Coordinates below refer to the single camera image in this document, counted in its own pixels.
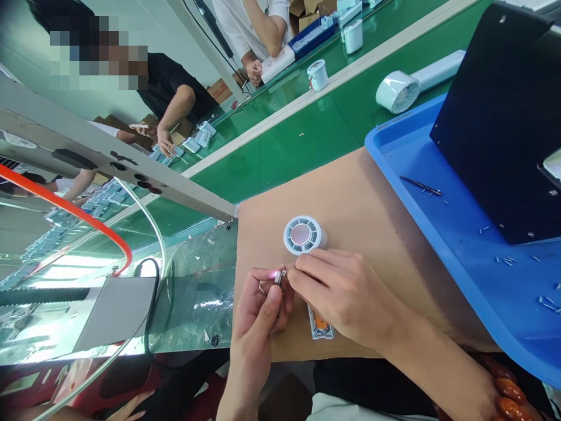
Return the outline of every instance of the orange hose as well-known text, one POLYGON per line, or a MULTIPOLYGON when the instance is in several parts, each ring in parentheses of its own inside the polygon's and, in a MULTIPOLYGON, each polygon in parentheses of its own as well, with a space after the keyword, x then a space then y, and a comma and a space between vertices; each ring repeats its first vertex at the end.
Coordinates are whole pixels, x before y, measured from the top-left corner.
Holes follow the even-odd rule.
POLYGON ((53 205, 58 206, 61 209, 64 209, 67 212, 72 213, 77 218, 89 223, 95 229, 98 229, 103 234, 107 235, 110 239, 112 239, 120 248, 123 250, 125 257, 127 258, 124 266, 119 269, 118 271, 113 273, 113 276, 119 276, 133 261, 133 252, 131 251, 129 245, 124 242, 124 240, 117 235, 115 231, 111 228, 106 226, 104 223, 98 221, 90 214, 84 212, 77 206, 74 206, 71 202, 66 201, 63 198, 58 197, 51 191, 45 189, 40 184, 37 184, 24 176, 16 173, 15 171, 10 170, 8 167, 4 165, 0 165, 0 176, 4 177, 6 180, 11 181, 12 183, 20 186, 21 188, 33 193, 36 196, 39 196, 45 199, 48 202, 51 202, 53 205))

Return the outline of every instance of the black pants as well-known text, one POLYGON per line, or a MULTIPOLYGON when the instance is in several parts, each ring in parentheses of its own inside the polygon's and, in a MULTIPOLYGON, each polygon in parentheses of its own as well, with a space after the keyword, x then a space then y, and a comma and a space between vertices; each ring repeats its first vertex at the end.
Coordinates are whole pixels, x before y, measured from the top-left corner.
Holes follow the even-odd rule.
MULTIPOLYGON (((491 353, 498 363, 508 367, 528 400, 553 417, 549 398, 540 380, 503 353, 491 353)), ((335 358, 321 360, 314 369, 316 392, 336 396, 378 412, 395 415, 437 413, 426 394, 402 372, 384 359, 335 358)))
MULTIPOLYGON (((208 376, 230 359, 230 349, 206 350, 183 365, 152 396, 141 403, 133 414, 146 411, 142 421, 185 421, 185 413, 191 407, 193 397, 208 376)), ((106 419, 111 414, 103 414, 106 419)))

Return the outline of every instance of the blue plastic tray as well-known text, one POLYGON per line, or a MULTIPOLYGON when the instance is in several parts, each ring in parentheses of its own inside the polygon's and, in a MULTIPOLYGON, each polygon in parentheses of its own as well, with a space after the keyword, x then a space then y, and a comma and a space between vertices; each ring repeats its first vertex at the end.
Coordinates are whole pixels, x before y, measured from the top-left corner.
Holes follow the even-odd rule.
POLYGON ((327 39, 329 39, 331 36, 333 36, 333 34, 335 34, 335 28, 337 27, 337 18, 333 19, 333 25, 331 25, 329 28, 321 32, 312 41, 304 45, 301 49, 295 50, 294 44, 297 41, 304 39, 306 35, 308 35, 311 31, 313 31, 318 26, 321 26, 321 18, 314 20, 314 22, 306 26, 302 32, 300 32, 293 39, 288 41, 288 45, 294 51, 294 55, 296 56, 297 60, 304 57, 307 53, 312 51, 318 45, 323 44, 327 39))
POLYGON ((376 127, 366 148, 496 343, 561 388, 561 315, 538 303, 543 295, 561 306, 561 240, 511 246, 503 239, 429 137, 445 96, 376 127), (429 197, 400 175, 443 195, 429 197), (510 267, 503 257, 517 262, 510 267))

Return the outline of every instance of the cardboard table surface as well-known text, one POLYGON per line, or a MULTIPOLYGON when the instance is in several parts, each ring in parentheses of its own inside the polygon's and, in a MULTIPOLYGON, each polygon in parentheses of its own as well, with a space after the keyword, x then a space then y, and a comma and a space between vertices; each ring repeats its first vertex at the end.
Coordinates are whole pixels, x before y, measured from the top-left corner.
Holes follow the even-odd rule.
MULTIPOLYGON (((298 215, 321 224, 328 249, 363 254, 394 294, 455 342, 471 350, 499 350, 365 148, 240 205, 234 315, 251 267, 296 261, 282 236, 298 215)), ((307 306, 299 297, 272 349, 273 361, 380 356, 340 333, 313 340, 307 306)))

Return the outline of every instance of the sleeve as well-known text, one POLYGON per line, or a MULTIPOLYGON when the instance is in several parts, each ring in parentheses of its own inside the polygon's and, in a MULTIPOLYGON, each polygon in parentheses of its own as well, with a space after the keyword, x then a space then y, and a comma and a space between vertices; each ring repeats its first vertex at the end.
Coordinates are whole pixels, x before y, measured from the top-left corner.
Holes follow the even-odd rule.
POLYGON ((216 18, 230 39, 230 43, 234 47, 234 51, 238 54, 238 56, 240 56, 240 58, 242 58, 248 51, 251 51, 250 45, 245 40, 240 28, 236 26, 232 13, 228 11, 225 4, 222 3, 222 1, 216 0, 214 0, 212 4, 214 5, 216 18))
POLYGON ((195 85, 197 80, 192 77, 182 65, 173 61, 168 56, 163 57, 165 57, 165 63, 162 63, 162 70, 169 86, 174 90, 174 92, 177 92, 177 89, 181 85, 190 86, 196 92, 195 85))
POLYGON ((280 16, 287 28, 290 28, 290 2, 289 0, 269 0, 269 16, 280 16))

